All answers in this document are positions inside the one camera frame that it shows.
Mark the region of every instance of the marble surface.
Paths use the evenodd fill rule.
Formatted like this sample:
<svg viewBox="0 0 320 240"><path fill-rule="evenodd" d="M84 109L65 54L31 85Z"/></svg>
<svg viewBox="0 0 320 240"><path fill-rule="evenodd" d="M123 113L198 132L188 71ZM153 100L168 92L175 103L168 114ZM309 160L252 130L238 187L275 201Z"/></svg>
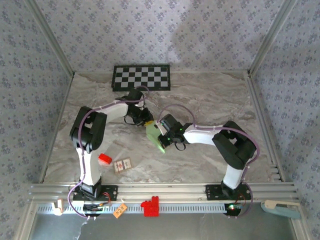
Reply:
<svg viewBox="0 0 320 240"><path fill-rule="evenodd" d="M69 92L58 129L45 182L75 182L79 180L79 158L69 138L69 132L82 106L97 107L112 102L126 92L112 92L111 74L76 74ZM190 108L199 125L214 126L233 120L254 136L261 148L259 159L246 175L249 182L267 182L271 175L268 157L250 102L246 83L241 77L223 73L172 73L171 91L152 92L146 101L155 118L169 104L183 104ZM191 122L184 109L169 108L182 124ZM133 168L115 174L113 165L101 166L105 183L128 182L220 182L227 164L219 151L210 145L190 144L178 151L174 145L161 153L147 138L145 127L127 125L123 118L107 124L101 147L92 157L105 153L118 160L131 158Z"/></svg>

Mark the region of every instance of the wall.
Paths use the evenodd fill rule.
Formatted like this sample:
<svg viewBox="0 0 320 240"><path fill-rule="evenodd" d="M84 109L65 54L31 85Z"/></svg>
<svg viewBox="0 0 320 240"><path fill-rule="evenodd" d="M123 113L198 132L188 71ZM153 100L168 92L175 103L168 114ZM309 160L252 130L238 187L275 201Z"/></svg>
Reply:
<svg viewBox="0 0 320 240"><path fill-rule="evenodd" d="M0 8L0 239L12 239L70 79L24 2Z"/></svg>
<svg viewBox="0 0 320 240"><path fill-rule="evenodd" d="M298 0L255 81L287 181L294 181L308 223L320 239L320 3Z"/></svg>
<svg viewBox="0 0 320 240"><path fill-rule="evenodd" d="M283 0L37 0L73 70L245 70Z"/></svg>

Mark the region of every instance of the red lego piece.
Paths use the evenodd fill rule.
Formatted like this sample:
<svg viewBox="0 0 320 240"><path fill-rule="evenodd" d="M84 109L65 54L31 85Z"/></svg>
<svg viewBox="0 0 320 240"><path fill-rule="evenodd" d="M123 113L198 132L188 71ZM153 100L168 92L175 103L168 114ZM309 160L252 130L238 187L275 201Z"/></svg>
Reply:
<svg viewBox="0 0 320 240"><path fill-rule="evenodd" d="M99 160L104 164L110 164L112 162L112 158L103 153L99 155Z"/></svg>
<svg viewBox="0 0 320 240"><path fill-rule="evenodd" d="M153 196L151 201L141 203L145 217L159 217L159 197Z"/></svg>

